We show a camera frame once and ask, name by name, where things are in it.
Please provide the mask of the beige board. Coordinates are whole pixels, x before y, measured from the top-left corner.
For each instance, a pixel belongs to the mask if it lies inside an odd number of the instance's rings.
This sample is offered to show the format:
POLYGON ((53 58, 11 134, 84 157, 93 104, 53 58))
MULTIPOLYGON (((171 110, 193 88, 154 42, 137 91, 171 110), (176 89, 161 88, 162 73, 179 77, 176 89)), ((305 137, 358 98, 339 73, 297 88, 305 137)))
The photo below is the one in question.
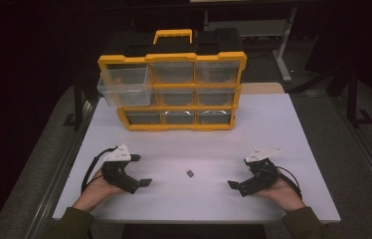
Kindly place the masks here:
POLYGON ((284 89, 279 83, 242 83, 241 94, 284 94, 284 89))

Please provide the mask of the yellow black drawer organizer cabinet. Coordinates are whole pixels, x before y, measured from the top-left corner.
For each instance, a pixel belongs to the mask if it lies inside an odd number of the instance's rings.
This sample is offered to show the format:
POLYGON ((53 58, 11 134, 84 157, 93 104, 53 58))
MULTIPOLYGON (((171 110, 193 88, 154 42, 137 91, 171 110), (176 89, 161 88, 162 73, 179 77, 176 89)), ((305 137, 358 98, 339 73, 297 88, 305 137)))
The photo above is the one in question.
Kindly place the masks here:
MULTIPOLYGON (((236 93, 230 122, 227 124, 136 124, 126 118, 126 111, 158 110, 158 107, 116 108, 121 123, 129 130, 161 131, 170 129, 228 130, 235 125, 235 112, 239 107, 242 72, 247 65, 247 55, 242 41, 235 29, 216 29, 196 32, 191 29, 158 30, 153 34, 127 32, 115 36, 99 56, 97 63, 100 73, 117 67, 127 68, 162 62, 239 62, 236 93)), ((151 76, 152 92, 156 88, 151 76)))

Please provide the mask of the person's left hand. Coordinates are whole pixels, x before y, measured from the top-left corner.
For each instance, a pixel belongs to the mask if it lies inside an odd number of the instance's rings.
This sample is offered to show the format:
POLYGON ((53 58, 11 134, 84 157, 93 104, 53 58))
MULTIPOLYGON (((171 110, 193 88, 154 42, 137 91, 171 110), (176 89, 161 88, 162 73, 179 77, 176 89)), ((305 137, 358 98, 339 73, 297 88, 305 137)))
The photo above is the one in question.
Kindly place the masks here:
POLYGON ((86 189, 74 203, 74 207, 82 211, 92 212, 106 199, 121 192, 122 189, 104 180, 101 170, 98 170, 93 176, 93 180, 87 185, 86 189))

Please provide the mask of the grid of clear cabinet drawers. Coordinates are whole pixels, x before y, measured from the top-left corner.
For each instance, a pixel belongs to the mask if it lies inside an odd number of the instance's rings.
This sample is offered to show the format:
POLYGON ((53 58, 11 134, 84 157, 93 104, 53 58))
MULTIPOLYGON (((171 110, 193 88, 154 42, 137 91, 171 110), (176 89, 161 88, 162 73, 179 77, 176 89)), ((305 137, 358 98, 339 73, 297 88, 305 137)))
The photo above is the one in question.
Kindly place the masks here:
POLYGON ((126 111, 130 124, 227 124, 236 93, 239 62, 162 62, 150 65, 151 106, 126 111))

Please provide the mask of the black metal stand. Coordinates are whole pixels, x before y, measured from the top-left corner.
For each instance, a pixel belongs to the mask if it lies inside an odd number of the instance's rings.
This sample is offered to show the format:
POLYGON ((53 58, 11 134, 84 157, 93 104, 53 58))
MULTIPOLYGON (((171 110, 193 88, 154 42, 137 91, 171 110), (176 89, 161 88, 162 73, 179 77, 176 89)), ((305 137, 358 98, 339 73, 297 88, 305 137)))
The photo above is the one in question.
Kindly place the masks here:
POLYGON ((361 124, 372 124, 372 118, 366 110, 357 109, 358 74, 355 68, 348 69, 347 118, 351 125, 359 128, 361 124))
POLYGON ((74 79, 73 90, 75 111, 67 115, 64 126, 72 126, 74 130, 78 130, 83 122, 84 116, 84 93, 79 75, 76 75, 74 79))

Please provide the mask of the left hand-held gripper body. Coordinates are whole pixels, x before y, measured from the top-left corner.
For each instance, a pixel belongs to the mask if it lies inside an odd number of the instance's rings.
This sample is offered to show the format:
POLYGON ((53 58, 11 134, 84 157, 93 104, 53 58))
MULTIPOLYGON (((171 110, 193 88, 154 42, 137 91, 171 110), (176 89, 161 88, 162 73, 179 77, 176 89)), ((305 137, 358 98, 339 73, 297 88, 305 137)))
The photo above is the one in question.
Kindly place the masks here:
POLYGON ((139 181, 129 176, 125 168, 135 161, 130 161, 129 149, 123 144, 106 155, 101 168, 103 179, 123 191, 134 194, 139 188, 139 181))

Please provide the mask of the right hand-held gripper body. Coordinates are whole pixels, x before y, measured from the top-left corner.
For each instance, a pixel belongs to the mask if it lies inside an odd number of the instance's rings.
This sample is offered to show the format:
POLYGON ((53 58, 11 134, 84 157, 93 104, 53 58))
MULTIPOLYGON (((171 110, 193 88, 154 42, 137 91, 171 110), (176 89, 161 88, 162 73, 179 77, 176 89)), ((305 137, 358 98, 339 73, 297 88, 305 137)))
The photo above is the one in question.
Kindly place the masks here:
POLYGON ((245 157, 244 163, 253 176, 239 184, 239 191, 243 197, 252 195, 271 187, 279 178, 277 167, 270 157, 281 152, 278 147, 255 147, 245 157))

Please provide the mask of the person's right hand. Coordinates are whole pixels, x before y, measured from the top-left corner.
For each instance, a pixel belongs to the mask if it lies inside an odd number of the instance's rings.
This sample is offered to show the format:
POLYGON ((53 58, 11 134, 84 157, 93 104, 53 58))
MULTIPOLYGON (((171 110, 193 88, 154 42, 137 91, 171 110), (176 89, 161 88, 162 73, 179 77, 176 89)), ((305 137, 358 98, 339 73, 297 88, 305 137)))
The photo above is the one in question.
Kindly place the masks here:
POLYGON ((268 198, 286 213, 305 207, 302 199, 282 179, 278 179, 270 188, 257 192, 257 195, 268 198))

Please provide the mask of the white desk with metal leg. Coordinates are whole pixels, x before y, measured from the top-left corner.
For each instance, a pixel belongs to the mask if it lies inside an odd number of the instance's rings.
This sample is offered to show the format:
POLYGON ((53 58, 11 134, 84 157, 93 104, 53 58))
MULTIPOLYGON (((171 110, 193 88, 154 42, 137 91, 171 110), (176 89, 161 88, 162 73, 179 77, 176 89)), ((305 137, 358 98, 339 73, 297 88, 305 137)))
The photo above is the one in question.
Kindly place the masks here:
POLYGON ((279 73, 284 82, 291 82, 291 75, 282 58, 285 46, 293 25, 297 8, 291 7, 284 19, 243 20, 243 21, 210 21, 209 12, 204 12, 204 29, 237 28, 242 37, 280 37, 279 45, 272 50, 279 73))

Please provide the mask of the single clear plastic drawer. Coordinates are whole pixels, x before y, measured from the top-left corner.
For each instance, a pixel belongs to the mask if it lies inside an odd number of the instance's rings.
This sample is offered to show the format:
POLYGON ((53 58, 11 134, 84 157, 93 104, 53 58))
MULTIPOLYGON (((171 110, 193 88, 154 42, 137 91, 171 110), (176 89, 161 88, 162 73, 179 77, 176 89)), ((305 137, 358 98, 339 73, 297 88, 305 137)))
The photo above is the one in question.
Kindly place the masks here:
POLYGON ((151 76, 146 65, 104 70, 96 88, 110 107, 144 107, 151 103, 151 76))

